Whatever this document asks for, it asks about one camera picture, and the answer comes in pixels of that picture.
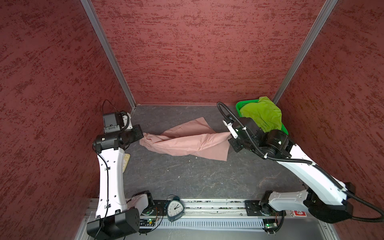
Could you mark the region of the pink shorts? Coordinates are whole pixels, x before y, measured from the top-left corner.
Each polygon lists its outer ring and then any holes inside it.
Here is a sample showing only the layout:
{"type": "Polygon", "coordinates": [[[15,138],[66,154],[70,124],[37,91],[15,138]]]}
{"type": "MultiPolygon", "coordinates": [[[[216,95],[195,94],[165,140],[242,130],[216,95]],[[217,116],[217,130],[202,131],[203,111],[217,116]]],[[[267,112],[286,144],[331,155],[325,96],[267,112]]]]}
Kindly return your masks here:
{"type": "Polygon", "coordinates": [[[139,141],[147,150],[171,156],[193,155],[226,161],[230,148],[230,132],[217,133],[201,117],[175,126],[160,135],[144,133],[139,141]]]}

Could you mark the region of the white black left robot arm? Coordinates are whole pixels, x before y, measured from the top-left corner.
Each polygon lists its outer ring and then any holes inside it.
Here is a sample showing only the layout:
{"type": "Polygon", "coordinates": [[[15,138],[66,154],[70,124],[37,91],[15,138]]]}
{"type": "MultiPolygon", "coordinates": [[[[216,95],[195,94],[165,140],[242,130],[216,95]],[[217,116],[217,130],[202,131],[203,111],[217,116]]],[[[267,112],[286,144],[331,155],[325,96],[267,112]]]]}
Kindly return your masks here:
{"type": "Polygon", "coordinates": [[[87,223],[87,234],[95,240],[117,240],[137,233],[140,215],[154,208],[149,191],[128,201],[124,192],[125,149],[143,136],[140,125],[134,125],[128,131],[98,135],[93,142],[100,167],[100,194],[95,220],[87,223]]]}

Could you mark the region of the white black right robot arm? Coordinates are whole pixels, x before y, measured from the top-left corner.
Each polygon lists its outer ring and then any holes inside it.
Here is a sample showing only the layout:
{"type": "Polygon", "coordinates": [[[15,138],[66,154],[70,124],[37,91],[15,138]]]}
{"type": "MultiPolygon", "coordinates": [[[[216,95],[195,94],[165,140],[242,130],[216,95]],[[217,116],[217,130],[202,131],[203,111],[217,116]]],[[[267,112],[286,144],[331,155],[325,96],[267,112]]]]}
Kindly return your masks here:
{"type": "Polygon", "coordinates": [[[265,160],[277,159],[278,164],[294,173],[308,187],[290,193],[266,191],[259,201],[259,209],[264,215],[301,211],[330,224],[353,217],[353,206],[348,202],[348,196],[336,185],[347,189],[351,184],[327,177],[284,131],[265,133],[251,118],[236,121],[228,116],[223,123],[232,135],[229,142],[236,152],[246,149],[265,160]]]}

